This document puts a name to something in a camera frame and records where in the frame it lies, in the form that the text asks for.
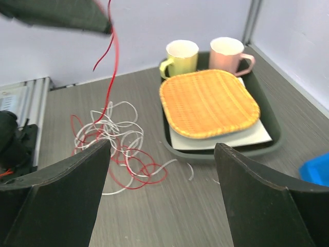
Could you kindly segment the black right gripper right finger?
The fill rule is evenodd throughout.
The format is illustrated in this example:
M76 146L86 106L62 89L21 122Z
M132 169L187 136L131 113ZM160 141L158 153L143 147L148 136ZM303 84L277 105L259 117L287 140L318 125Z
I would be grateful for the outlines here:
M328 188L216 144L214 160L234 246L328 246Z

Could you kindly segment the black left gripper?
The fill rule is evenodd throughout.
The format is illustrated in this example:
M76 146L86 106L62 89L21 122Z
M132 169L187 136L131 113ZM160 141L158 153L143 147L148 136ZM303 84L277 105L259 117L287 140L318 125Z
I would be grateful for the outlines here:
M1 15L30 26L112 34L111 19L97 1L7 0L1 1Z

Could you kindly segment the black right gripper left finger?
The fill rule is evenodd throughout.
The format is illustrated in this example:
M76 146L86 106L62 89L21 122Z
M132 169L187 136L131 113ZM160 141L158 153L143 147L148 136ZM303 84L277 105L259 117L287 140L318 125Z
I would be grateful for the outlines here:
M101 140L1 185L1 246L88 246L111 158Z

